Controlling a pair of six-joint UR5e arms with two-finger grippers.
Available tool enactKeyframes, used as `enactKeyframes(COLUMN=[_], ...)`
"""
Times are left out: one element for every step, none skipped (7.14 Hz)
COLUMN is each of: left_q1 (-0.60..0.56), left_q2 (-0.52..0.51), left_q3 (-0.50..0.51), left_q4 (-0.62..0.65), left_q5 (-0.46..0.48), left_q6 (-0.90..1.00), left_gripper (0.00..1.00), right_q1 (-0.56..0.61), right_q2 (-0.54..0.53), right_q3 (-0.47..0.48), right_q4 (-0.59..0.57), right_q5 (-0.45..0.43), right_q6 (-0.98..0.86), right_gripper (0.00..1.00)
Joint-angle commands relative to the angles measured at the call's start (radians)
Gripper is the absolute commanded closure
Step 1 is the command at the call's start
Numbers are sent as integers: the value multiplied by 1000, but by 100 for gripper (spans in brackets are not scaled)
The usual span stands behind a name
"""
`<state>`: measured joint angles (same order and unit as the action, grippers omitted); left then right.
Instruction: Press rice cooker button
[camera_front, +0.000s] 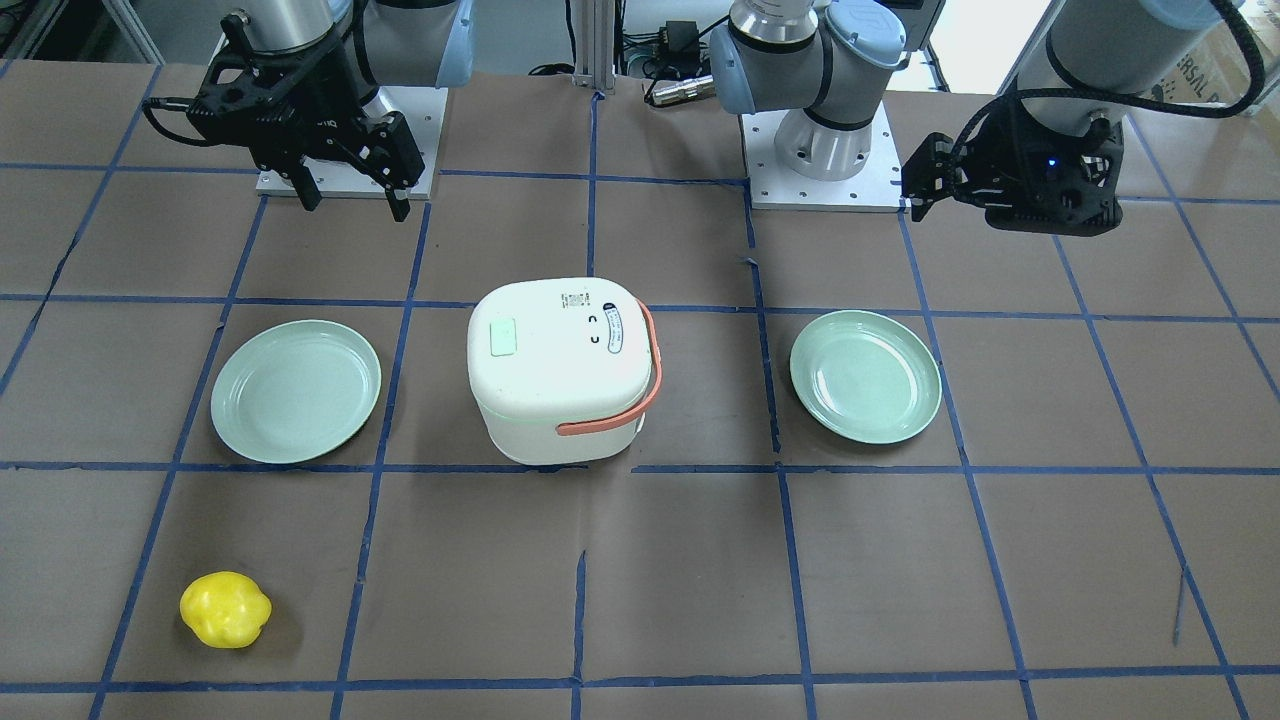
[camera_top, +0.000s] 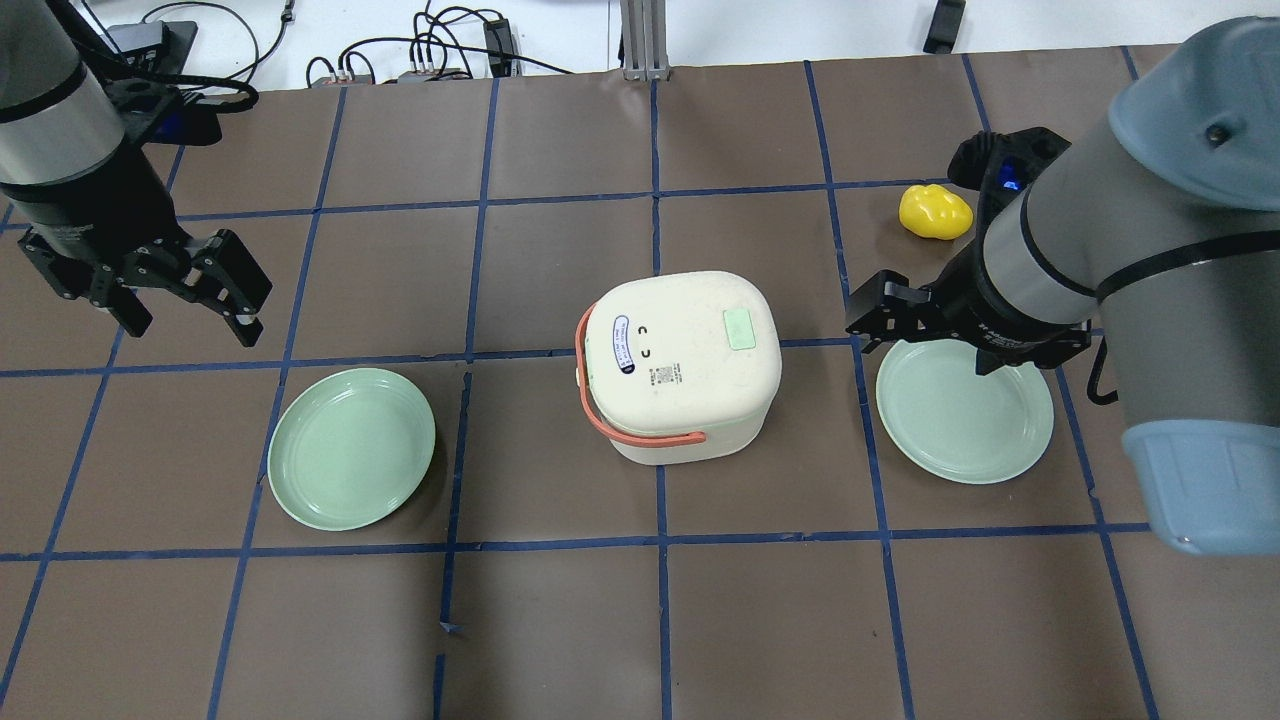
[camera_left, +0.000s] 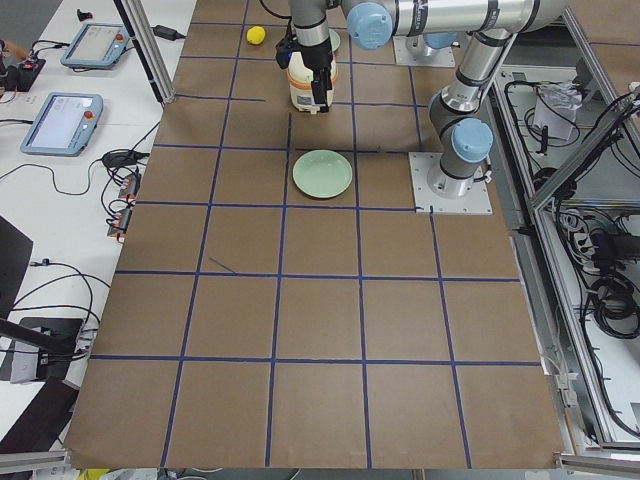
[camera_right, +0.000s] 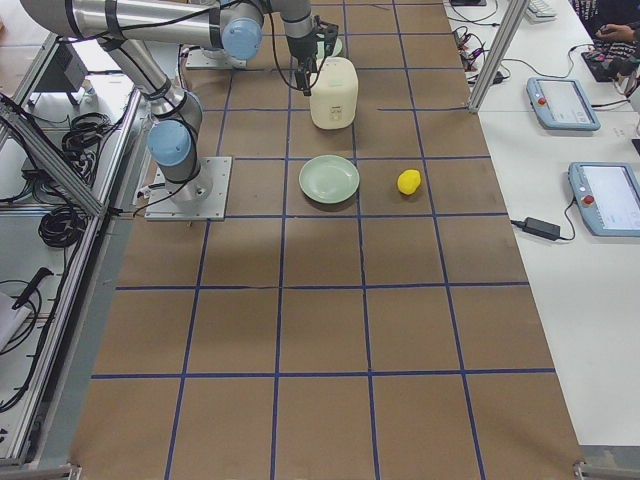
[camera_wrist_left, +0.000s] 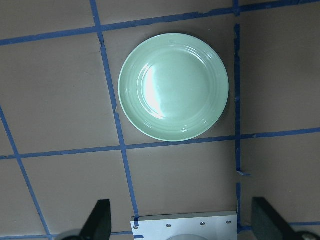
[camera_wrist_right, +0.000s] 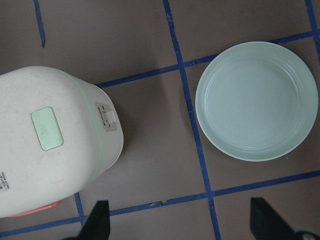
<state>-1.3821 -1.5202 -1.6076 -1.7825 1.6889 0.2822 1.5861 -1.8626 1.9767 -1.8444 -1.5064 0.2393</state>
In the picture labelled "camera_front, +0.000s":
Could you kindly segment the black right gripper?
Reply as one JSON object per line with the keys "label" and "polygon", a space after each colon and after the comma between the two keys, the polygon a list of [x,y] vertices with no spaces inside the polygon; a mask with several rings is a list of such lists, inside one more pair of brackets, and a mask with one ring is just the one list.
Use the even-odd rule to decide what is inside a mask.
{"label": "black right gripper", "polygon": [[323,195],[314,173],[301,159],[305,155],[330,159],[330,154],[321,154],[324,143],[355,136],[372,150],[372,167],[344,146],[337,151],[385,188],[393,220],[404,222],[411,210],[412,190],[412,133],[404,126],[404,117],[392,111],[380,120],[369,119],[364,108],[378,87],[360,77],[343,44],[314,44],[291,51],[285,59],[288,76],[283,100],[269,108],[225,117],[214,115],[202,99],[209,67],[200,88],[187,101],[187,120],[197,133],[187,142],[201,147],[248,149],[260,170],[279,176],[294,190],[305,211],[314,211]]}

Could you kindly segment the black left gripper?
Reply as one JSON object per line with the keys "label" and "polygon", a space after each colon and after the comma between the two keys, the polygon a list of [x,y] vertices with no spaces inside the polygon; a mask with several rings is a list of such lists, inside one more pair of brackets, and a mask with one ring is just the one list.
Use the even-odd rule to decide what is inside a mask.
{"label": "black left gripper", "polygon": [[1103,234],[1119,228],[1123,128],[1101,117],[1080,136],[1039,123],[1020,105],[987,113],[964,141],[932,132],[901,168],[910,219],[952,199],[984,211],[996,229]]}

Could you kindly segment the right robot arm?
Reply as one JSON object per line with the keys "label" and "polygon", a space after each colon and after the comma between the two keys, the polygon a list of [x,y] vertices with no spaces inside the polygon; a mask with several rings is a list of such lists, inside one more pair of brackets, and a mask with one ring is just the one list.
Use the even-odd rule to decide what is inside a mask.
{"label": "right robot arm", "polygon": [[385,87],[454,88],[474,73],[468,1],[236,1],[184,114],[201,140],[247,149],[314,210],[307,161],[337,161],[410,214],[425,163],[410,119],[374,109]]}

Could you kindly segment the green plate near left arm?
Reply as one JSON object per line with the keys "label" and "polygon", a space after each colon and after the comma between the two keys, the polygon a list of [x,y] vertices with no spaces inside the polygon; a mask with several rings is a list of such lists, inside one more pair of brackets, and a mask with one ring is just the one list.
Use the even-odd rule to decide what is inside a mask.
{"label": "green plate near left arm", "polygon": [[790,380],[826,429],[865,445],[919,436],[942,402],[938,363],[902,323],[863,311],[827,313],[792,343]]}

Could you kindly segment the green plate near right arm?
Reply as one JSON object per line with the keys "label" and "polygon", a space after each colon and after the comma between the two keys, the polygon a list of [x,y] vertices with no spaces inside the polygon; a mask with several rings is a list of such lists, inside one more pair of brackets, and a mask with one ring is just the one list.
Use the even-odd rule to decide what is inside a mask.
{"label": "green plate near right arm", "polygon": [[380,389],[380,357],[357,331],[329,320],[287,322],[227,359],[211,391],[210,418],[239,456],[296,464],[355,437]]}

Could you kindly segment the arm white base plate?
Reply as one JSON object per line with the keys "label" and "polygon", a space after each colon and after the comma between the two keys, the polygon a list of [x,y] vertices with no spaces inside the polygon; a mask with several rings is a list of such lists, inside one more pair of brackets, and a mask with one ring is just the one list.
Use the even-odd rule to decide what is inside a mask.
{"label": "arm white base plate", "polygon": [[[402,199],[426,201],[434,195],[439,145],[449,94],[448,88],[381,86],[364,108],[370,120],[380,120],[392,111],[401,113],[404,117],[404,126],[413,136],[424,170],[413,186],[403,186],[396,191]],[[332,145],[324,143],[321,154],[330,154],[330,159],[314,155],[305,155],[301,159],[303,167],[310,170],[320,195],[324,199],[383,200],[385,188],[357,167],[352,167],[349,159],[337,151],[339,146],[347,147],[366,165],[374,165],[372,150],[355,136],[340,137]]]}
{"label": "arm white base plate", "polygon": [[740,118],[756,210],[896,213],[901,170],[884,105],[860,129],[837,131],[803,110]]}

